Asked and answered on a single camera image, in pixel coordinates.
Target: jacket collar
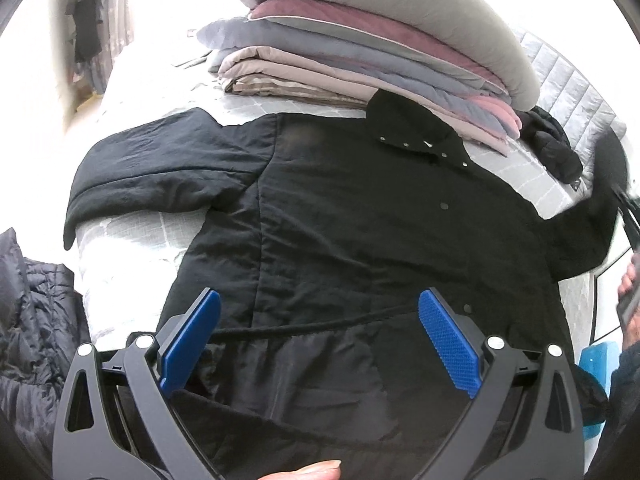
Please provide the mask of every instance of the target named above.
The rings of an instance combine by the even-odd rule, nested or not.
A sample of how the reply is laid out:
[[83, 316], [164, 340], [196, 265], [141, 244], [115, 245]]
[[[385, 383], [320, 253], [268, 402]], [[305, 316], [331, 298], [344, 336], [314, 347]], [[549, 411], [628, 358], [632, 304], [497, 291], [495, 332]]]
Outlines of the jacket collar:
[[415, 153], [437, 156], [441, 163], [470, 163], [456, 131], [424, 106], [379, 90], [367, 105], [367, 131], [378, 141]]

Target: black garment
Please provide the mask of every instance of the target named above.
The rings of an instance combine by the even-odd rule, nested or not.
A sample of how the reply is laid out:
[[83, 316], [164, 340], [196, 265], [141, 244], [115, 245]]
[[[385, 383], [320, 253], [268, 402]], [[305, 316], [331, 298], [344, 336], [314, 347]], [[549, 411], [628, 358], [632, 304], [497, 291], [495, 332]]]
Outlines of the black garment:
[[13, 229], [0, 234], [0, 447], [21, 442], [49, 472], [65, 377], [76, 348], [89, 341], [73, 283], [65, 266], [24, 258]]
[[563, 184], [572, 184], [580, 179], [582, 162], [560, 123], [539, 106], [517, 114], [522, 120], [520, 138], [547, 171]]
[[76, 63], [90, 61], [102, 50], [98, 34], [102, 1], [68, 0], [66, 4], [66, 14], [73, 16], [76, 24]]
[[611, 410], [586, 480], [638, 478], [640, 455], [640, 343], [622, 352], [611, 376]]
[[[222, 127], [196, 108], [111, 136], [78, 169], [65, 245], [87, 219], [205, 205], [161, 324], [204, 286], [222, 295], [198, 367], [208, 399], [175, 402], [230, 479], [320, 458], [353, 460], [345, 478], [367, 461], [366, 478], [410, 478], [468, 402], [418, 322], [418, 295], [436, 286], [486, 334], [554, 342], [572, 360], [558, 281], [604, 259], [616, 217], [613, 203], [590, 216], [587, 200], [541, 220], [449, 126], [379, 92], [366, 120]], [[602, 391], [577, 378], [604, 420]]]

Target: pink blanket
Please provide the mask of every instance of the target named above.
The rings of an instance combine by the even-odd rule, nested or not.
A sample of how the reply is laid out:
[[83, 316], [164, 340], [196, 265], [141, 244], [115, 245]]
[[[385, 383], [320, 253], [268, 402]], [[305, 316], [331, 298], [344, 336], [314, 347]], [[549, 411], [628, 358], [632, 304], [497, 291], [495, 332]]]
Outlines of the pink blanket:
[[495, 115], [504, 124], [510, 127], [509, 131], [515, 133], [512, 135], [514, 139], [520, 138], [520, 130], [522, 129], [522, 121], [517, 113], [507, 103], [501, 101], [497, 97], [489, 97], [484, 95], [466, 96], [467, 101], [476, 103], [479, 107], [484, 108], [488, 112]]
[[377, 90], [387, 90], [428, 108], [434, 115], [452, 126], [461, 137], [481, 142], [503, 155], [509, 153], [505, 139], [495, 137], [474, 124], [462, 120], [422, 96], [380, 79], [332, 68], [270, 46], [249, 46], [230, 54], [222, 62], [218, 75], [226, 80], [227, 86], [231, 86], [229, 83], [233, 80], [255, 73], [297, 81], [364, 102], [368, 102]]

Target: curtain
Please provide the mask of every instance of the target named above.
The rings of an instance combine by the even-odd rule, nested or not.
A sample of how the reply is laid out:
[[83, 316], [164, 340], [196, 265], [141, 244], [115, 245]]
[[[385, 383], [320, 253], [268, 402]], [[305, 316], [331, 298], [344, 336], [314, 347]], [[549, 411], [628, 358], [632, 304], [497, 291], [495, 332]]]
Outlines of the curtain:
[[133, 41], [129, 1], [69, 0], [66, 13], [76, 24], [76, 81], [102, 95], [116, 57]]

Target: bed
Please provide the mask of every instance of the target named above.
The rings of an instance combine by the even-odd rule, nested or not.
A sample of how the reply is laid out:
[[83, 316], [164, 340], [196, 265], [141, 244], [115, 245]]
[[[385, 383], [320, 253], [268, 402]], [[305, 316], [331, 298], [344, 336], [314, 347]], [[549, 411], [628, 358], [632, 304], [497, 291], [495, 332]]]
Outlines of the bed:
[[[522, 33], [519, 39], [532, 44], [534, 36]], [[551, 71], [540, 66], [540, 56], [534, 53], [530, 58], [537, 73], [546, 72], [545, 84], [556, 88], [553, 79], [550, 80]], [[160, 52], [140, 43], [123, 51], [100, 106], [94, 134], [84, 140], [87, 149], [111, 134], [192, 107], [205, 109], [221, 124], [245, 123], [272, 112], [364, 116], [361, 110], [304, 104], [284, 98], [226, 94], [205, 64], [176, 68], [172, 59], [175, 59], [174, 53]], [[559, 56], [552, 63], [557, 65], [558, 59]], [[545, 86], [540, 101], [549, 108], [549, 93], [544, 89]], [[552, 104], [563, 99], [566, 101], [567, 97], [556, 92]], [[623, 124], [609, 110], [606, 103], [596, 107], [596, 112], [607, 113], [605, 120], [614, 122], [623, 135]], [[582, 116], [587, 113], [576, 110], [572, 114], [580, 119], [576, 124], [584, 124]], [[590, 126], [601, 120], [601, 117], [595, 120], [587, 117], [586, 123]], [[574, 134], [576, 142], [583, 137]], [[586, 192], [586, 185], [574, 191], [554, 180], [520, 142], [510, 139], [507, 158], [472, 142], [466, 142], [465, 146], [476, 163], [500, 176], [530, 200], [543, 218], [556, 215]], [[100, 350], [123, 347], [130, 332], [155, 330], [182, 257], [200, 230], [204, 215], [204, 209], [183, 214], [141, 211], [93, 219], [78, 227], [84, 306], [92, 341]], [[575, 354], [579, 356], [580, 349], [588, 346], [591, 333], [593, 277], [578, 276], [561, 282], [559, 287]]]

